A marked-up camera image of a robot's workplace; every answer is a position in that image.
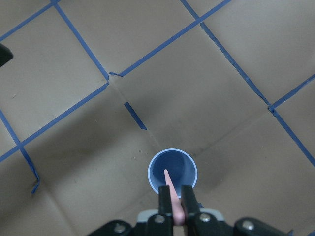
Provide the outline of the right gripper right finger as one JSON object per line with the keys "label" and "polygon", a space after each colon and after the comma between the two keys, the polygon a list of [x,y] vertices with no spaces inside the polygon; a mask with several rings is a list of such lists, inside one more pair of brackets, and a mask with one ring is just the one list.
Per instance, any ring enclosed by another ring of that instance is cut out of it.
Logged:
{"label": "right gripper right finger", "polygon": [[181,204],[185,215],[197,215],[200,208],[191,185],[182,185]]}

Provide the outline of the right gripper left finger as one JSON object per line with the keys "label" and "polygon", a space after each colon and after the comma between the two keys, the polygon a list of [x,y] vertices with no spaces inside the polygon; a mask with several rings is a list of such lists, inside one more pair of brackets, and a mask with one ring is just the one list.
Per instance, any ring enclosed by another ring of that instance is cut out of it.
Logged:
{"label": "right gripper left finger", "polygon": [[158,213],[173,216],[171,194],[168,185],[163,185],[158,188]]}

